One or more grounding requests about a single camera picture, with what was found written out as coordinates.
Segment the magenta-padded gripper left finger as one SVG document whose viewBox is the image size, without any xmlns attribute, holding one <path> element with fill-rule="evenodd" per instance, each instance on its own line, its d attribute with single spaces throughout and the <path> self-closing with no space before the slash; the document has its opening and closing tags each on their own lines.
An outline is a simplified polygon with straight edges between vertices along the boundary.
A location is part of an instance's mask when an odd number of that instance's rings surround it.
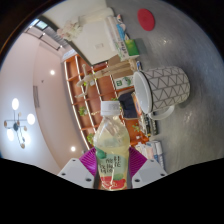
<svg viewBox="0 0 224 224">
<path fill-rule="evenodd" d="M 81 187 L 93 189 L 96 174 L 96 150 L 91 148 L 80 158 L 71 158 L 58 176 Z"/>
</svg>

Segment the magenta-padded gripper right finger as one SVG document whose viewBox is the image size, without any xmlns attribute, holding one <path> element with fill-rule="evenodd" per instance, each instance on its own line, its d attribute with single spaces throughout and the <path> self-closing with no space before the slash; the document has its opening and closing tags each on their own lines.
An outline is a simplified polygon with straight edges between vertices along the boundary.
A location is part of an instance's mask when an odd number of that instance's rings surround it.
<svg viewBox="0 0 224 224">
<path fill-rule="evenodd" d="M 133 189 L 141 188 L 167 175 L 155 159 L 147 159 L 135 148 L 129 148 L 129 175 Z"/>
</svg>

